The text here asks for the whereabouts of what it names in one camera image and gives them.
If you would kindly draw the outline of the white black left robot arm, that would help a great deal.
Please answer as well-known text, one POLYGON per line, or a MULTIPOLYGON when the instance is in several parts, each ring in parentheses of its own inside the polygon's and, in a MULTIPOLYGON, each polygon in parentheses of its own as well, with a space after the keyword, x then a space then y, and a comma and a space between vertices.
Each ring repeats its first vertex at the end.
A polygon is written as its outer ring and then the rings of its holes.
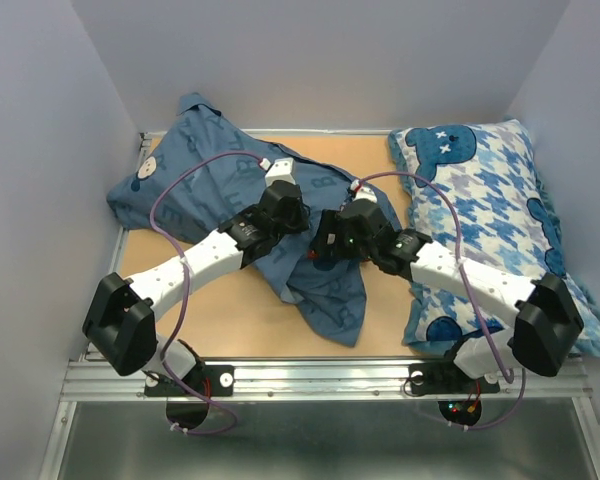
POLYGON ((179 393, 193 393, 201 386, 203 373, 195 354, 180 342, 168 346, 167 339, 156 333, 156 322, 192 293, 267 256, 285 236, 308 227, 300 187, 275 180, 258 203, 188 250, 128 278, 116 272, 103 277, 87 311, 83 334, 118 375, 138 371, 168 375, 179 393), (169 371, 160 358, 163 351, 169 371))

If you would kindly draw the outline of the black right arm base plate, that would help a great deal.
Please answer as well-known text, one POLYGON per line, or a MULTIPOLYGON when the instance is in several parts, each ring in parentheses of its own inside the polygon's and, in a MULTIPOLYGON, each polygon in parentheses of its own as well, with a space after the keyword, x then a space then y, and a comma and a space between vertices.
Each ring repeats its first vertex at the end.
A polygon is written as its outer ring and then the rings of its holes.
POLYGON ((499 393, 498 382, 489 383, 485 377, 472 379, 453 363, 423 362, 409 365, 402 390, 406 395, 460 395, 469 393, 499 393))

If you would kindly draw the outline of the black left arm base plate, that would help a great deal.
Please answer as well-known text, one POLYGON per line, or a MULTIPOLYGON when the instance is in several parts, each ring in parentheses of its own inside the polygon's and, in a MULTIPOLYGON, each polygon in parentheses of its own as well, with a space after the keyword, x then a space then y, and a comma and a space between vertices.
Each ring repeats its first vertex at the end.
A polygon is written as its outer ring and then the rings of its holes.
MULTIPOLYGON (((230 397, 234 388, 234 367, 225 364, 198 365, 182 379, 182 382, 200 395, 230 397)), ((172 378, 156 373, 149 373, 145 377, 143 394, 149 398, 191 396, 172 378)))

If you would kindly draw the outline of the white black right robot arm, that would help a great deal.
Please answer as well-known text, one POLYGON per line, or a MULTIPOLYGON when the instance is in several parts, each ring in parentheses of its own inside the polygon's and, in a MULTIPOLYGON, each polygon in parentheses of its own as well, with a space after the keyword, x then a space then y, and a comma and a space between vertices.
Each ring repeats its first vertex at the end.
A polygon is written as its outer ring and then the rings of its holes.
POLYGON ((505 329, 456 343, 440 366, 443 384, 462 390, 499 369, 525 368, 556 376, 584 328, 558 276, 539 279, 510 274, 454 253, 414 229, 396 229, 373 201, 355 200, 325 210, 310 243, 314 260, 369 260, 382 272, 411 283, 476 300, 505 329))

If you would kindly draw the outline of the blue letter-print pillowcase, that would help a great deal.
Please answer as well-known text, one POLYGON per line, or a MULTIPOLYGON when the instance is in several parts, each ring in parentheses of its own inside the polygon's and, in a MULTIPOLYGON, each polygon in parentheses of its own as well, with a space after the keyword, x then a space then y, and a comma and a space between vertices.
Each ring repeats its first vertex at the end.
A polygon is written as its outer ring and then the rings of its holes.
POLYGON ((220 223, 256 203, 265 189, 258 161, 292 157, 294 178, 310 209, 310 229, 285 237, 255 267, 276 295, 295 305, 318 335, 352 347, 359 338, 366 292, 356 260, 309 259, 323 210, 349 200, 354 175, 255 139, 234 126, 198 93, 185 95, 178 118, 139 169, 115 185, 106 201, 124 228, 157 224, 172 237, 196 243, 220 223))

